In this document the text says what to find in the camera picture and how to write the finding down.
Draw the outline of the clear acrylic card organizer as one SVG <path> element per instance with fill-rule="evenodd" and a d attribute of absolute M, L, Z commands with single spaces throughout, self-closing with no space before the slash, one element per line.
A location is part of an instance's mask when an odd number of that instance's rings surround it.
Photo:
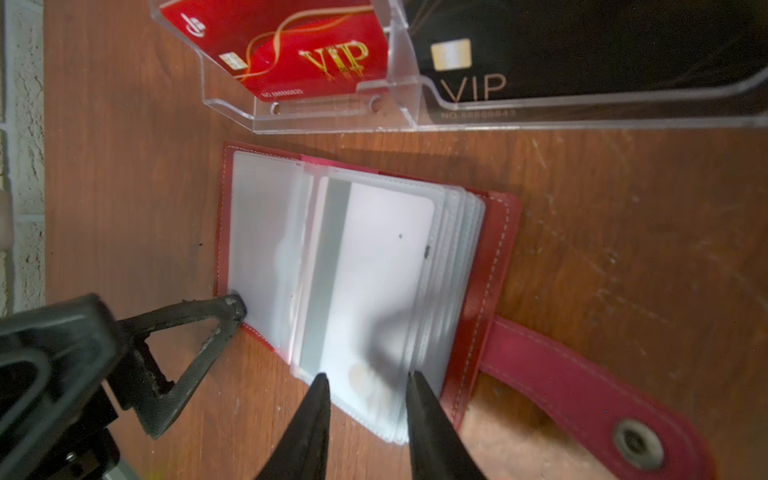
<path fill-rule="evenodd" d="M 763 1 L 154 1 L 258 134 L 763 126 Z"/>

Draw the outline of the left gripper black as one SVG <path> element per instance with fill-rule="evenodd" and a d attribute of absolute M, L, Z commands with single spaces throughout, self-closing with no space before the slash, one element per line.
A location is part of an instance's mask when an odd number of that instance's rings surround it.
<path fill-rule="evenodd" d="M 245 315 L 236 293 L 182 301 L 120 321 L 123 335 L 88 294 L 2 318 L 1 477 L 33 473 L 113 369 L 107 382 L 120 407 L 159 438 Z"/>

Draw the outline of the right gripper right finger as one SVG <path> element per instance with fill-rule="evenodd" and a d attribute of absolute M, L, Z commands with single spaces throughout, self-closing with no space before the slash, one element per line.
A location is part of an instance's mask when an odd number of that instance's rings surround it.
<path fill-rule="evenodd" d="M 413 479 L 486 478 L 421 372 L 409 373 L 406 407 Z"/>

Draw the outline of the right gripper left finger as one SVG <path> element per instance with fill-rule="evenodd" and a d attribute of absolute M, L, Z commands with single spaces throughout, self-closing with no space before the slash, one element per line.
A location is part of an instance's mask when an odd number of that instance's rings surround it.
<path fill-rule="evenodd" d="M 256 478 L 325 479 L 330 416 L 328 378 L 325 373 L 319 373 Z"/>

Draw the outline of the red leather card holder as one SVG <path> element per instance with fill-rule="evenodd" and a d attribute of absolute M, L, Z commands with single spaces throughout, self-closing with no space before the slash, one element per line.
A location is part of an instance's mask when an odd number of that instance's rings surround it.
<path fill-rule="evenodd" d="M 426 281 L 410 324 L 396 423 L 372 429 L 409 447 L 406 388 L 421 372 L 458 434 L 480 372 L 523 393 L 621 479 L 712 479 L 716 468 L 690 424 L 563 345 L 496 313 L 521 217 L 517 197 L 387 175 L 274 149 L 224 147 L 215 291 L 238 293 L 245 329 L 292 374 L 310 284 L 309 247 L 320 180 L 367 174 L 441 187 L 445 199 Z"/>

